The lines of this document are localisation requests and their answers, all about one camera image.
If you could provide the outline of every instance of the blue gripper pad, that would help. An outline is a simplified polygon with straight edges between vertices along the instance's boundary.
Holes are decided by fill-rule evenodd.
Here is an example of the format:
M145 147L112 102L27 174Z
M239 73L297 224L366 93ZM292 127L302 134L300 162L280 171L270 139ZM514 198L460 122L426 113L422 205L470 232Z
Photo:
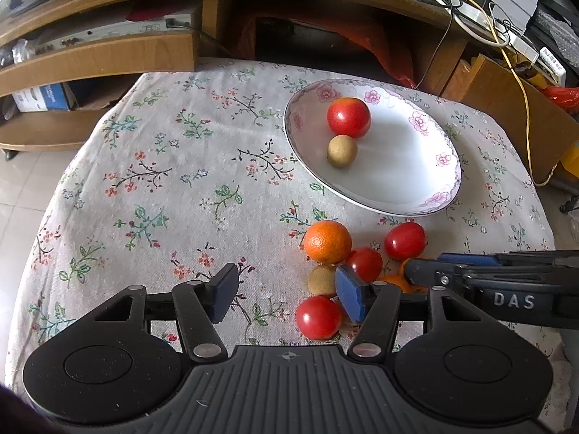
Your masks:
M470 266L501 266L494 255L463 255L460 253L442 253L436 258L445 263L467 264Z
M204 306L205 312L211 323L221 323L239 290L237 266L233 263L225 264L205 286L212 295L211 304Z
M361 324L373 303L368 298L369 285L354 271L340 266L336 269L336 293L352 323Z

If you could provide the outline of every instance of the white bowl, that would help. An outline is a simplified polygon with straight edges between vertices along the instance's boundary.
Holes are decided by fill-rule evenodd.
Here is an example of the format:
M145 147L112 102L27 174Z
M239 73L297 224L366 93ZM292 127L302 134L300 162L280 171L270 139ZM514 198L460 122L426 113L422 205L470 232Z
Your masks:
M372 114L345 169L326 159L334 137L326 120L332 101L364 100ZM426 112L378 84L323 80L293 95L284 115L286 137L299 162L326 188L365 209L414 217L444 209L460 186L460 163L450 138Z

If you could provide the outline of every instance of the red fruit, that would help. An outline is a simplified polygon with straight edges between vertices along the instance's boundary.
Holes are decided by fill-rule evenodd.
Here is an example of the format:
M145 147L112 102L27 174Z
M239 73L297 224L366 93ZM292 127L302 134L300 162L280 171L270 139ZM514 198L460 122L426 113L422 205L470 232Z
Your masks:
M330 339L342 324L340 308L329 298L306 298L295 311L295 322L308 339Z
M368 247L353 249L346 258L346 264L364 282L377 280L382 272L382 256L378 251Z
M326 115L331 130L336 135L359 139L370 128L370 109L358 98L340 98L332 102Z
M394 227L384 238L384 250L392 259L416 258L426 247L426 233L414 221L407 221Z

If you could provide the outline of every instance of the wooden shelf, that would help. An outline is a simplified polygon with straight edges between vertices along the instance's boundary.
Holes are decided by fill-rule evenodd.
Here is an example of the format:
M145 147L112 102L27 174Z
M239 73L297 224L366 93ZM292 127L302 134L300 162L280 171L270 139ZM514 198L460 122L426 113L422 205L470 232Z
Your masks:
M134 34L79 44L0 70L0 97L33 86L109 75L195 70L195 34Z
M0 148L45 152L80 148L107 111L23 112L0 125Z

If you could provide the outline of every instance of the bowl rim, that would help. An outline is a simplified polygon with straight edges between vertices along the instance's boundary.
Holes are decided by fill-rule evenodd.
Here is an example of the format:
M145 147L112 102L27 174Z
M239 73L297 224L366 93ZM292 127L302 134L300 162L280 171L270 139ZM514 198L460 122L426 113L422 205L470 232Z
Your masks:
M328 184L328 182L326 180L323 180L319 175L317 175L314 171L312 171L306 165L306 162L304 161L302 156L299 154L296 147L293 145L292 140L290 139L290 135L288 133L288 131L289 131L288 127L290 126L289 110L290 110L290 106L292 104L294 104L300 98L302 98L303 95L306 94L306 92L309 92L312 90L312 86L319 85L319 84L322 84L324 82L337 82L338 84L342 84L342 85L351 84L351 85L355 85L355 86L370 86L371 88L383 89L388 94L393 95L395 98L400 99L401 101L405 102L406 104L408 104L412 108L416 109L419 112L424 113L430 119L432 119L432 121L438 126L439 131L447 139L447 142L452 146L452 149L454 150L454 153L456 153L456 157L457 157L457 166L456 166L456 170L455 170L455 175L457 176L457 178L455 181L455 185L453 185L453 187L451 188L451 191L450 191L451 197L448 199L448 202L442 207L434 208L434 210L430 209L430 210L427 210L425 212L416 212L416 213L412 213L412 214L394 213L394 212L390 212L387 210L376 209L375 207L371 207L371 206L366 205L366 204L361 204L358 201L356 201L355 199L352 199L351 197L344 195L342 192L337 191L331 184ZM366 210L371 210L373 212L377 212L380 214L392 215L394 217L406 217L406 218L423 217L426 215L431 215L431 214L436 213L436 212L440 212L441 210L446 209L448 206L450 206L453 203L453 201L456 199L456 196L458 195L458 190L460 189L460 186L462 185L462 168L460 167L460 158L458 157L458 152L456 151L455 145L452 143L452 141L451 141L450 137L448 137L447 133L444 132L444 130L442 130L442 127L440 126L440 124L438 124L438 122L436 122L436 119L434 119L431 115L429 115L427 112L425 112L424 109L422 109L421 107L416 106L416 104L414 104L412 101L407 100L407 99L403 98L401 95L397 94L396 92L384 87L384 84L386 84L386 83L382 83L380 81L366 80L366 79L326 78L324 80L314 81L314 82L309 83L308 85L304 86L302 89L300 89L299 91L297 91L296 93L294 93L292 95L292 97L289 99L288 103L286 104L286 109L284 110L284 134L286 136L286 140L289 144L289 147L291 148L293 154L296 156L300 165L302 165L303 168L305 168L306 171L312 177L314 177L316 180L318 180L326 188L330 189L338 197L341 197L342 199L348 201L349 203L357 205L358 207L361 207L361 208L366 209Z

